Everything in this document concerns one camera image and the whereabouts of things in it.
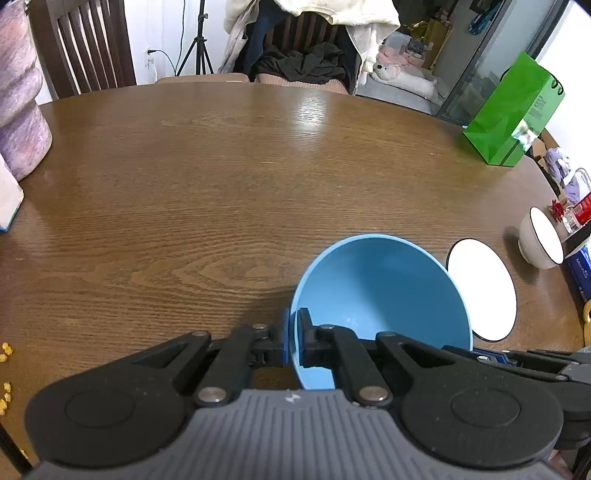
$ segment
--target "glass door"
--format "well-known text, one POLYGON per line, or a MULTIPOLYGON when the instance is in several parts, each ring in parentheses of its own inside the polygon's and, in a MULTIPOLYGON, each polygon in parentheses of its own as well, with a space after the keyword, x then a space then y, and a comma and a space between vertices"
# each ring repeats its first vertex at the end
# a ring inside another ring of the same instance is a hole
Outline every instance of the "glass door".
POLYGON ((569 0, 505 0, 436 117, 467 125, 520 52, 536 58, 569 0))

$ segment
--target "gray gripper base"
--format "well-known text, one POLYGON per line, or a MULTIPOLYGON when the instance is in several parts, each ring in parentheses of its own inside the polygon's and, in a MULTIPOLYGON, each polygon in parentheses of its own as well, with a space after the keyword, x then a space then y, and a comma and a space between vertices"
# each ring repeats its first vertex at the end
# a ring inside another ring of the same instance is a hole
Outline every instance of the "gray gripper base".
POLYGON ((543 463, 502 472, 447 465, 413 446, 383 410, 351 405, 341 390, 245 390, 197 410, 151 458, 82 471, 43 462, 28 480, 560 480, 543 463))

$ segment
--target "chair cushion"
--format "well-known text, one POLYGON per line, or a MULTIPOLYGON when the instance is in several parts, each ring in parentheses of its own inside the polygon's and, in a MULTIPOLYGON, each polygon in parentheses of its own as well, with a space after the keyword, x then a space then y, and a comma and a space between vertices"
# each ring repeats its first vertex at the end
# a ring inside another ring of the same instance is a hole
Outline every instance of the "chair cushion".
POLYGON ((156 83, 185 83, 185 82, 244 82, 250 80, 243 73, 208 73, 203 75, 181 75, 180 77, 162 77, 156 83))
POLYGON ((270 73, 259 73, 256 75, 255 81, 258 83, 266 83, 268 85, 311 88, 314 90, 323 90, 325 92, 344 93, 345 95, 349 94, 340 80, 336 79, 332 79, 328 83, 321 85, 319 83, 288 82, 283 77, 279 77, 277 75, 271 75, 270 73))

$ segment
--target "chair backrest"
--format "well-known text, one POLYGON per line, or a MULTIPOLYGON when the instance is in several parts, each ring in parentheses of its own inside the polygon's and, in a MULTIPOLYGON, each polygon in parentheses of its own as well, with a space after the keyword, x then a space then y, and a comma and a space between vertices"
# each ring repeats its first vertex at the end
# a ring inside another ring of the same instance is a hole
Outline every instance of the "chair backrest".
POLYGON ((124 0, 31 0, 28 14, 59 98, 136 84, 124 0))
POLYGON ((305 51, 318 43, 334 43, 342 25, 330 25, 313 12, 303 12, 299 17, 289 15, 283 22, 265 35, 265 48, 275 45, 283 53, 290 50, 305 51))

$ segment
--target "wooden table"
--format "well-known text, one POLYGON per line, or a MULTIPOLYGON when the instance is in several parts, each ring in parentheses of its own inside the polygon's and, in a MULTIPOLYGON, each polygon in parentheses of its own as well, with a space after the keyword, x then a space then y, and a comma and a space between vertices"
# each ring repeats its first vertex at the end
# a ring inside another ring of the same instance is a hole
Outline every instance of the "wooden table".
MULTIPOLYGON (((22 417, 44 385, 197 328, 220 337, 272 322, 313 258, 360 232, 441 262, 456 240, 483 240, 518 297, 513 332, 488 346, 583 345, 563 271, 537 271, 517 249, 520 220, 551 202, 550 186, 527 158, 486 165, 456 126, 242 83, 128 87, 42 110, 53 146, 0 236, 0 341, 15 349, 0 366, 14 388, 2 421, 28 453, 22 417)), ((297 381, 285 369, 257 385, 297 381)))

